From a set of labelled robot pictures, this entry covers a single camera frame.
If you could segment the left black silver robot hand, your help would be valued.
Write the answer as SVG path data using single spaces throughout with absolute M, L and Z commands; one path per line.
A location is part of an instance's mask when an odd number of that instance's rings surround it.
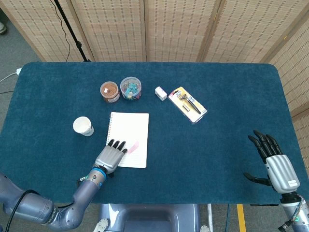
M 94 167 L 100 168 L 105 174 L 112 174 L 127 153 L 126 142 L 111 139 L 95 160 Z

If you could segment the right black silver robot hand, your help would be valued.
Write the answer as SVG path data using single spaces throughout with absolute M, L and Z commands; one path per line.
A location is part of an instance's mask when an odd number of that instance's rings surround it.
M 267 178 L 258 178 L 244 173 L 251 182 L 271 186 L 279 194 L 296 192 L 300 181 L 287 155 L 283 154 L 276 139 L 254 130 L 255 136 L 249 135 L 249 140 L 256 147 L 267 170 Z

